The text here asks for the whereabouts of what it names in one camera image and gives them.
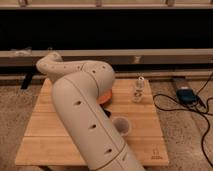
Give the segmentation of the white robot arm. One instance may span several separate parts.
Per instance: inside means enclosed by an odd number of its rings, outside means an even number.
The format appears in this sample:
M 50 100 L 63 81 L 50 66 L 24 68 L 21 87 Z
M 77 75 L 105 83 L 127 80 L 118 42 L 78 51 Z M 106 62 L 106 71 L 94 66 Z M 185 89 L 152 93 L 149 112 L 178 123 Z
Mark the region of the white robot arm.
M 111 65 L 94 60 L 65 62 L 51 52 L 36 67 L 52 82 L 54 108 L 90 171 L 145 171 L 97 103 L 113 86 Z

